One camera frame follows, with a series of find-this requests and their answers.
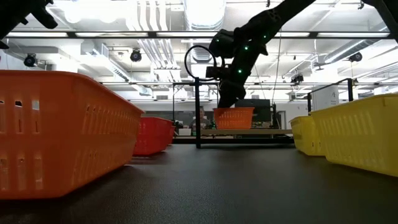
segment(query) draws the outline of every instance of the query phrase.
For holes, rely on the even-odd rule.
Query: ceiling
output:
[[[105,0],[80,0],[77,5],[72,1],[54,1],[54,5],[48,6],[48,11],[56,18],[59,31],[125,31],[129,30],[126,25],[126,17],[134,16],[131,8],[131,0],[128,1],[105,1]],[[145,3],[147,23],[150,23],[150,4],[149,1],[139,1],[138,10],[141,10],[141,3]],[[277,6],[281,1],[271,1],[271,7]],[[182,1],[166,0],[166,23],[168,30],[180,31],[186,30],[184,7]],[[206,17],[206,13],[211,8],[212,1],[203,0],[203,7],[197,9],[197,13]],[[282,31],[345,31],[345,32],[365,32],[370,31],[374,26],[382,23],[377,11],[370,6],[365,6],[362,10],[358,10],[359,1],[357,0],[317,0],[314,4],[306,10],[298,14],[288,23],[286,23]],[[257,13],[266,10],[266,1],[257,0],[226,0],[226,9],[223,19],[223,29],[233,30],[247,23],[247,21]],[[101,20],[101,16],[106,15],[112,17],[114,22],[106,23]],[[73,16],[79,16],[78,22],[71,22]],[[19,31],[39,31],[45,28],[37,22],[32,16],[27,18],[29,23],[19,25],[15,30]],[[142,60],[140,62],[132,62],[130,54],[133,48],[140,48],[140,44],[136,39],[95,39],[92,40],[96,46],[104,44],[109,49],[109,58],[112,59],[119,67],[127,71],[131,78],[138,81],[149,82],[148,77],[151,74],[151,65],[153,64],[145,52],[141,50]],[[189,40],[172,39],[171,46],[173,49],[175,61],[181,68],[179,76],[182,80],[187,78],[187,73],[183,68],[183,60],[185,52],[189,48],[187,44]],[[320,39],[320,40],[289,40],[289,39],[273,39],[267,44],[267,49],[270,56],[261,55],[256,66],[253,68],[252,75],[248,82],[289,82],[290,77],[297,73],[302,73],[305,77],[304,82],[335,82],[345,77],[360,77],[361,74],[376,71],[379,68],[396,62],[397,58],[397,43],[393,40],[381,40],[376,42],[363,50],[363,61],[349,62],[341,60],[331,65],[326,65],[322,68],[324,70],[317,70],[313,66],[314,62],[319,61],[320,57],[325,56],[341,46],[347,44],[351,40],[342,39]],[[83,40],[71,39],[13,39],[12,43],[16,47],[32,47],[32,46],[52,46],[58,47],[66,52],[71,58],[77,61],[85,68],[79,68],[79,72],[90,75],[97,80],[113,81],[113,74],[103,64],[94,62],[90,59],[90,55],[82,54],[81,43]],[[204,75],[200,71],[204,71],[206,65],[202,68],[195,69],[195,75]],[[359,79],[361,82],[377,82],[383,78],[393,77],[397,75],[398,69],[393,67],[388,72],[381,72],[375,75],[370,75],[367,78]],[[133,88],[126,88],[123,86],[112,85],[110,89],[116,91],[129,99],[141,99]],[[369,86],[363,88],[361,92],[367,92],[374,87]],[[152,86],[154,92],[160,90],[167,90],[167,88],[156,89]],[[185,89],[187,92],[186,98],[192,94],[190,89]],[[293,90],[287,87],[286,90],[278,90],[282,94],[289,93]],[[309,89],[302,90],[302,93],[309,91]]]

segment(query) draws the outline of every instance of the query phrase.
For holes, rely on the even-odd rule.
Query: white wall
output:
[[[133,101],[134,105],[144,111],[172,111],[173,110],[173,102],[172,101],[145,101],[138,102]],[[212,101],[203,101],[200,102],[200,105],[204,107],[205,111],[213,111],[213,108],[217,108],[217,102]],[[297,116],[306,116],[308,115],[307,102],[276,102],[277,111],[285,111],[286,114],[286,127],[290,129],[289,121]],[[194,111],[195,110],[195,102],[184,102],[184,103],[176,103],[175,111]]]
[[[0,70],[41,70],[41,68],[28,68],[24,62],[18,58],[7,55],[3,50],[0,50]]]

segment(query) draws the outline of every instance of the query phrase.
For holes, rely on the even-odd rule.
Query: yellow basket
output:
[[[324,156],[311,116],[299,116],[290,121],[296,148],[309,156]]]
[[[330,162],[398,177],[398,94],[313,111]]]

